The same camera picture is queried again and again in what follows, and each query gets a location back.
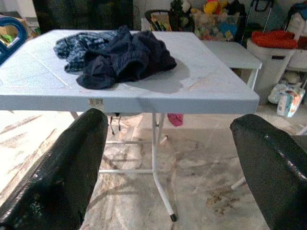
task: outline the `concrete floor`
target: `concrete floor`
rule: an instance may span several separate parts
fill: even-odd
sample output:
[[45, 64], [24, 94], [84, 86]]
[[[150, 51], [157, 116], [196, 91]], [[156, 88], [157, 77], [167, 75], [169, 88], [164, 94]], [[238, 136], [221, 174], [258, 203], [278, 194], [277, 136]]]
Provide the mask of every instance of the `concrete floor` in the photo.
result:
[[[295, 134], [307, 126], [307, 107], [291, 119], [275, 105], [257, 114]], [[70, 113], [0, 111], [0, 205], [25, 172], [73, 121]], [[99, 175], [82, 230], [268, 230], [243, 176], [229, 125], [239, 115], [185, 115], [184, 126], [165, 121], [159, 146], [160, 182], [178, 221], [171, 222], [150, 175]], [[122, 118], [108, 139], [151, 139], [151, 115]], [[106, 145], [101, 168], [147, 169], [151, 145]]]

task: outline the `wall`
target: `wall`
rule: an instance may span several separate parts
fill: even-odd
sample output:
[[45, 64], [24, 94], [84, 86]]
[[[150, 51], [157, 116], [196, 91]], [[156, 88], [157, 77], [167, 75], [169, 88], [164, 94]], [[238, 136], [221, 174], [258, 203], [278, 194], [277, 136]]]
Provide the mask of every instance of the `wall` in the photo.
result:
[[3, 0], [7, 11], [17, 11], [22, 17], [36, 17], [32, 0]]
[[5, 8], [3, 0], [0, 0], [0, 12], [2, 11], [6, 11], [6, 8]]

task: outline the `blue plastic chair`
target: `blue plastic chair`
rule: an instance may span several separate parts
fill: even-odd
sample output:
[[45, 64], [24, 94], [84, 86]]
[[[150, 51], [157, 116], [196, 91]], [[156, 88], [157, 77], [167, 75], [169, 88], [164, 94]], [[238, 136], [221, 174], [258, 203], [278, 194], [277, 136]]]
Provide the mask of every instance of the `blue plastic chair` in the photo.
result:
[[6, 47], [0, 42], [0, 66], [9, 58], [27, 39], [27, 32], [24, 26], [17, 19], [0, 15], [0, 26], [12, 25], [15, 26], [18, 34], [14, 41]]

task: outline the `plaid shirt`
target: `plaid shirt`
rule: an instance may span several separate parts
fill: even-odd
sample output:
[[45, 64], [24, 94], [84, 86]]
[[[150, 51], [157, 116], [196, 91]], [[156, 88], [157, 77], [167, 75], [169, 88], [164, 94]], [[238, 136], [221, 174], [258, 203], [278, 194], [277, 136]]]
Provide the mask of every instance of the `plaid shirt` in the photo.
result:
[[64, 68], [66, 72], [82, 71], [85, 53], [103, 51], [116, 34], [116, 31], [79, 33], [57, 41], [53, 49], [59, 58], [66, 58], [68, 62]]

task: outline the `blue object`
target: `blue object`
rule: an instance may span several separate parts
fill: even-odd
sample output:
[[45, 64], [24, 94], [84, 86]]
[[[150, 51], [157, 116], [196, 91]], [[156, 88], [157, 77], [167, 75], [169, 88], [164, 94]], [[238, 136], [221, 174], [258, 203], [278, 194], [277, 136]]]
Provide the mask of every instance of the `blue object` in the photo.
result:
[[230, 31], [232, 36], [235, 37], [238, 31], [238, 26], [236, 24], [220, 23], [219, 31], [221, 31], [224, 34], [224, 36], [227, 31]]
[[0, 65], [9, 58], [27, 39], [27, 32], [20, 21], [17, 19], [0, 15], [0, 26], [12, 25], [15, 26], [18, 34], [12, 43], [5, 46], [0, 42]]
[[307, 4], [303, 4], [303, 3], [294, 4], [291, 10], [292, 10], [291, 11], [292, 14], [298, 12], [301, 14], [304, 20], [307, 20]]

